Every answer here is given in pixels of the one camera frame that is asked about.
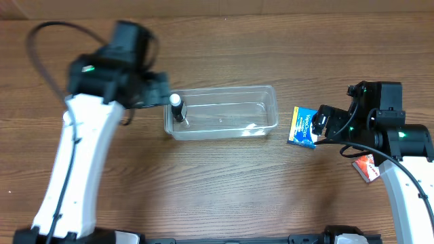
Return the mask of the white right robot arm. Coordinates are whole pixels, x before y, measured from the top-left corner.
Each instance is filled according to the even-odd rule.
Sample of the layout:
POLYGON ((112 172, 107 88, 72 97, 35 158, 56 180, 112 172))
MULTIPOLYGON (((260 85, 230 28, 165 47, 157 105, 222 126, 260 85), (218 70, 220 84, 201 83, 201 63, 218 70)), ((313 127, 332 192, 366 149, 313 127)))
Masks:
POLYGON ((362 81, 347 90, 348 110, 322 104, 313 116, 320 144, 341 144, 374 158, 389 196, 398 243, 433 242, 433 139, 407 124, 398 82, 362 81))

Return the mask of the red white sachet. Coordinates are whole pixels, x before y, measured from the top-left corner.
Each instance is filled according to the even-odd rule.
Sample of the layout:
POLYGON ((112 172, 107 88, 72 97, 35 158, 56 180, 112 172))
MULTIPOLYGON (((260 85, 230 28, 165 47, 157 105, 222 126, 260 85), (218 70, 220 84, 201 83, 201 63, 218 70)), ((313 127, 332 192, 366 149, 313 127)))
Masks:
POLYGON ((357 158, 352 166, 359 172, 366 183, 375 181, 380 176, 380 170, 374 164, 373 155, 364 155, 357 158))

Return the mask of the dark bottle with white cap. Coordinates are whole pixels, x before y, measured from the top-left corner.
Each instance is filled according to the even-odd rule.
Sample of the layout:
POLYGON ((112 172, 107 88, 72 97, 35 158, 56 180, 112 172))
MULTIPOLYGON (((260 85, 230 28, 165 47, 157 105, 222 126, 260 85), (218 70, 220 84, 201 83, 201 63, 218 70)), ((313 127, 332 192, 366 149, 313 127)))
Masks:
POLYGON ((171 112, 175 120, 183 122, 186 117, 186 106, 184 100, 178 94, 170 95, 171 112))

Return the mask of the blue yellow lozenge box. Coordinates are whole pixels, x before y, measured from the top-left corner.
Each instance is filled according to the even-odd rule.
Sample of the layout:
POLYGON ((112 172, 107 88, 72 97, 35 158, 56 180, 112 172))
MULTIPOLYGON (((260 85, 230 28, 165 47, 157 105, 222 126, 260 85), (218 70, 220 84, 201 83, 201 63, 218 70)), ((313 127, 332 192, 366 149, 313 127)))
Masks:
POLYGON ((312 128, 313 116, 316 112, 316 110, 310 108, 294 107, 288 144, 312 149, 316 148, 315 143, 318 140, 318 136, 313 133, 312 128))

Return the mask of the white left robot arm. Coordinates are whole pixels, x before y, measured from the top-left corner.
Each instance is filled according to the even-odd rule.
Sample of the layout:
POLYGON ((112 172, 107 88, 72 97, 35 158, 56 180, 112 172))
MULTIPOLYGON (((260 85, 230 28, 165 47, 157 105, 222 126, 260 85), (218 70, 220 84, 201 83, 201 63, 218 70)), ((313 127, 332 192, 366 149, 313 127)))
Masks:
POLYGON ((156 36, 135 22, 120 20, 112 39, 71 63, 62 91, 36 50, 41 26, 26 37, 26 52, 35 69, 65 105, 56 160, 43 202, 29 228, 13 241, 29 243, 144 243, 145 236, 96 227, 96 204, 104 163, 116 129, 130 124, 126 110, 166 105, 166 73, 152 71, 146 60, 156 36))

